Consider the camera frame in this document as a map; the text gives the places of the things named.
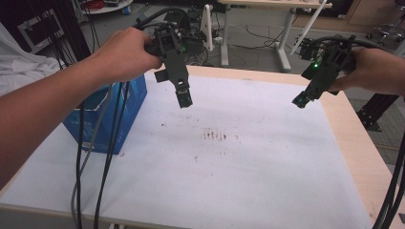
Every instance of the desk leg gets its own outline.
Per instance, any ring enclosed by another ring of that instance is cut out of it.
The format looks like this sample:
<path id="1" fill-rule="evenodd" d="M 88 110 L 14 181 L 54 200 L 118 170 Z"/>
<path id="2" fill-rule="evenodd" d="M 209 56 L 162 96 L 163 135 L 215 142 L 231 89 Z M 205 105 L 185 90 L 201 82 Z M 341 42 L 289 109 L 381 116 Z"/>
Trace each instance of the desk leg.
<path id="1" fill-rule="evenodd" d="M 276 51 L 277 51 L 277 54 L 279 55 L 279 58 L 281 61 L 283 73 L 288 73 L 289 71 L 291 71 L 291 66 L 289 65 L 286 51 L 284 50 L 284 46 L 286 45 L 287 37 L 289 34 L 289 30 L 291 29 L 291 24 L 292 24 L 292 21 L 294 20 L 295 13 L 296 13 L 296 8 L 291 8 L 289 10 L 289 14 L 288 14 L 288 17 L 286 20 L 286 26 L 284 28 L 281 40 L 280 40 L 280 42 L 275 43 Z"/>
<path id="2" fill-rule="evenodd" d="M 228 37 L 228 28 L 229 28 L 229 21 L 228 21 L 228 14 L 230 12 L 230 5 L 226 5 L 225 9 L 225 21 L 224 21 L 224 37 L 223 42 L 221 43 L 221 65 L 223 67 L 229 66 L 229 58 L 227 54 L 227 37 Z"/>

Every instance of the white table surface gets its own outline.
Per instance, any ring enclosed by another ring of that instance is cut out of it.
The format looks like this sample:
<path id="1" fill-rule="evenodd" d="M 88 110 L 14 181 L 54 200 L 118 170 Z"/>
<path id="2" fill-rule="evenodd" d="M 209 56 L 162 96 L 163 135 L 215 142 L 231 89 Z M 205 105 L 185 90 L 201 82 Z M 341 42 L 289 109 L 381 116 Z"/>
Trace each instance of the white table surface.
<path id="1" fill-rule="evenodd" d="M 304 87 L 190 77 L 194 105 L 147 75 L 148 95 L 115 156 L 101 219 L 186 228 L 371 228 L 319 101 Z M 76 144 L 59 126 L 0 197 L 3 209 L 70 214 Z M 82 178 L 95 211 L 105 155 Z"/>

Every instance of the chair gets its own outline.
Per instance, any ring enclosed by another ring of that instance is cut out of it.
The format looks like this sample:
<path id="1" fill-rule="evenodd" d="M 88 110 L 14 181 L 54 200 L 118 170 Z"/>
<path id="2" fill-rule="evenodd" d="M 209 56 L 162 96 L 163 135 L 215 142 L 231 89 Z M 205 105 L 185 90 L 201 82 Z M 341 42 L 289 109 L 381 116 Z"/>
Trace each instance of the chair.
<path id="1" fill-rule="evenodd" d="M 395 39 L 397 42 L 402 42 L 405 39 L 405 30 L 400 27 L 405 19 L 405 0 L 395 0 L 396 7 L 404 10 L 398 20 L 394 24 L 383 24 L 375 27 L 371 32 L 366 34 L 367 39 L 372 39 L 374 33 L 382 35 L 377 44 L 384 46 L 384 39 L 387 37 Z"/>

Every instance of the stain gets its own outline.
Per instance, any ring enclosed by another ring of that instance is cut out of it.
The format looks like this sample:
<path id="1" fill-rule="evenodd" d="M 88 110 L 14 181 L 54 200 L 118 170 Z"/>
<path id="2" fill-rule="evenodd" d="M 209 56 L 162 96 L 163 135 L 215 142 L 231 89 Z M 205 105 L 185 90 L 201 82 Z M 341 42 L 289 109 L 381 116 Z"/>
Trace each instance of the stain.
<path id="1" fill-rule="evenodd" d="M 203 129 L 202 133 L 203 139 L 211 139 L 217 141 L 239 139 L 238 135 L 228 135 L 224 131 L 219 131 L 217 128 L 202 128 L 202 129 Z"/>

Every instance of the white desk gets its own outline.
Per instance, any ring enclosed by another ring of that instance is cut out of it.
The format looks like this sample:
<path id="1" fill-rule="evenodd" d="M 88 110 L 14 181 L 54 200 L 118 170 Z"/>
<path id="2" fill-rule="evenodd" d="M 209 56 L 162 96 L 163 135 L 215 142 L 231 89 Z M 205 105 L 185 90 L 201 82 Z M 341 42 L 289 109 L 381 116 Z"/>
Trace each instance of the white desk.
<path id="1" fill-rule="evenodd" d="M 300 110 L 290 100 L 304 87 L 289 85 L 308 84 L 299 75 L 188 69 L 272 83 L 192 76 L 194 105 L 179 109 L 174 87 L 149 77 L 123 155 L 111 165 L 102 220 L 157 228 L 370 228 L 391 176 L 343 94 Z M 58 128 L 2 190 L 0 208 L 70 215 L 75 147 Z M 104 158 L 93 154 L 83 174 L 86 218 Z"/>
<path id="2" fill-rule="evenodd" d="M 227 53 L 227 37 L 228 37 L 228 28 L 229 28 L 229 16 L 230 13 L 233 11 L 230 8 L 230 5 L 245 5 L 248 7 L 253 7 L 256 10 L 259 9 L 263 12 L 263 10 L 266 10 L 266 8 L 269 7 L 274 7 L 278 9 L 282 8 L 290 8 L 287 17 L 285 19 L 285 29 L 282 34 L 280 42 L 276 42 L 276 51 L 277 54 L 280 58 L 281 64 L 282 64 L 282 72 L 287 73 L 291 71 L 291 66 L 289 65 L 288 58 L 286 55 L 285 51 L 285 45 L 286 41 L 288 38 L 289 30 L 291 28 L 291 24 L 294 20 L 294 16 L 296 14 L 296 9 L 297 8 L 307 8 L 307 9 L 318 9 L 321 10 L 323 9 L 323 5 L 320 4 L 317 0 L 309 0 L 308 2 L 300 1 L 300 0 L 219 0 L 218 2 L 226 4 L 226 12 L 225 12 L 225 20 L 224 20 L 224 38 L 223 42 L 221 44 L 221 64 L 223 67 L 227 67 L 229 65 L 229 60 L 228 60 L 228 53 Z M 326 4 L 325 8 L 330 8 L 331 4 Z M 252 12 L 251 17 L 252 18 L 257 18 L 258 15 L 254 15 L 253 13 L 261 13 L 260 11 L 254 11 Z M 315 13 L 312 18 L 309 20 L 306 30 L 304 30 L 302 37 L 305 37 L 305 35 L 308 32 L 308 29 L 312 26 L 314 20 L 317 17 L 317 13 Z"/>

